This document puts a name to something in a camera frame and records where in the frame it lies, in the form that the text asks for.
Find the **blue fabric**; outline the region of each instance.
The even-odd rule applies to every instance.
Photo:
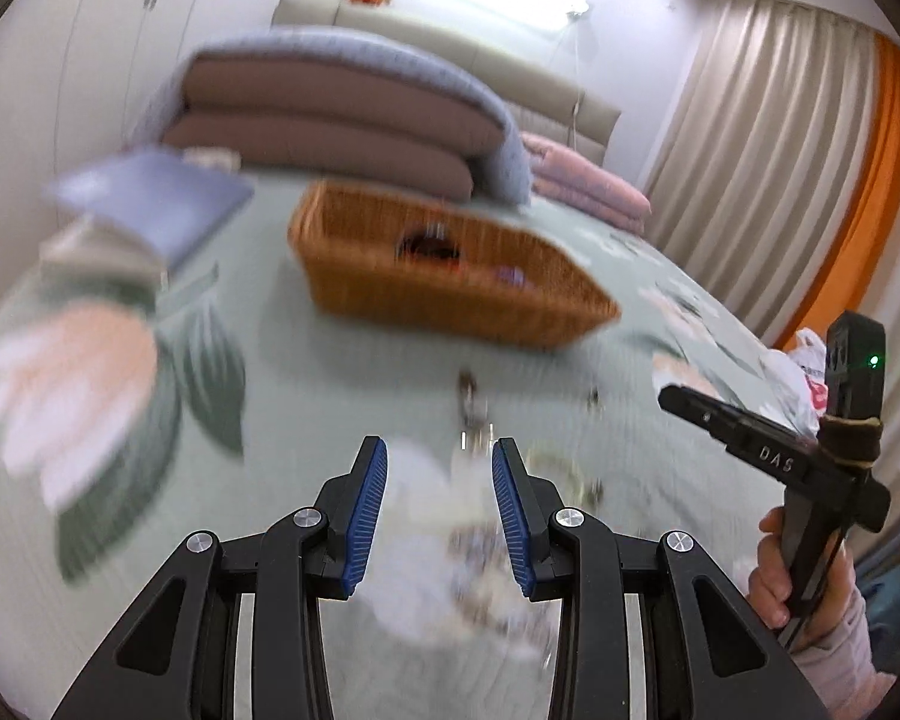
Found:
[[[477,106],[504,128],[504,142],[473,161],[487,194],[511,205],[530,202],[530,161],[514,117],[482,81],[438,56],[388,38],[339,26],[262,29],[197,47],[157,93],[131,137],[132,145],[160,140],[183,107],[181,87],[197,55],[279,55],[333,61],[442,92]]]

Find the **silver bolt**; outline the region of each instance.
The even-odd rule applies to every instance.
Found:
[[[210,533],[194,533],[187,539],[187,549],[191,552],[206,552],[213,546],[213,536]]]
[[[561,509],[557,512],[557,522],[564,528],[578,528],[583,525],[583,512],[576,509]]]
[[[689,552],[693,549],[693,538],[690,533],[673,531],[667,535],[667,546],[674,552]]]
[[[316,509],[300,509],[293,515],[293,523],[300,528],[313,528],[319,525],[323,519],[323,514]]]

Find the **bed sheet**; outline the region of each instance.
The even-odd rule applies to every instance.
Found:
[[[336,717],[546,717],[558,610],[509,574],[488,461],[460,447],[462,368],[496,434],[569,502],[619,533],[684,529],[728,571],[754,555],[780,486],[655,397],[682,382],[783,419],[763,347],[661,254],[538,197],[476,203],[567,251],[620,322],[556,353],[348,322],[314,309],[287,247],[314,177],[252,175],[254,199],[155,305],[31,274],[0,308],[0,689],[31,720],[184,536],[266,530],[345,473],[367,434],[389,445],[389,483],[365,581],[322,608]]]

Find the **hand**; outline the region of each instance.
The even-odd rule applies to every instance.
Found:
[[[784,603],[790,597],[793,585],[790,572],[783,563],[780,552],[780,533],[783,532],[783,507],[772,509],[760,520],[760,530],[768,533],[757,547],[757,565],[749,576],[749,601],[768,628],[783,628],[790,621],[790,612]],[[833,548],[831,539],[828,550]],[[853,559],[845,544],[833,560],[826,575],[826,590],[816,613],[803,625],[797,639],[797,650],[802,650],[830,634],[850,607],[856,574]]]

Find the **ribbed blue pad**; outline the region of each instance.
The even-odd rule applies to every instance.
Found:
[[[500,520],[504,524],[506,550],[511,556],[514,579],[523,594],[529,598],[536,584],[533,568],[530,566],[530,530],[516,495],[514,477],[509,472],[500,445],[493,447],[493,491],[497,493],[497,506],[500,509]]]
[[[341,584],[347,597],[353,595],[357,584],[367,573],[367,560],[370,559],[370,546],[373,543],[373,532],[377,527],[377,515],[384,501],[386,488],[386,445],[378,440],[370,459],[370,467],[360,487],[357,505],[353,509],[353,517],[346,529],[346,562],[343,564]]]

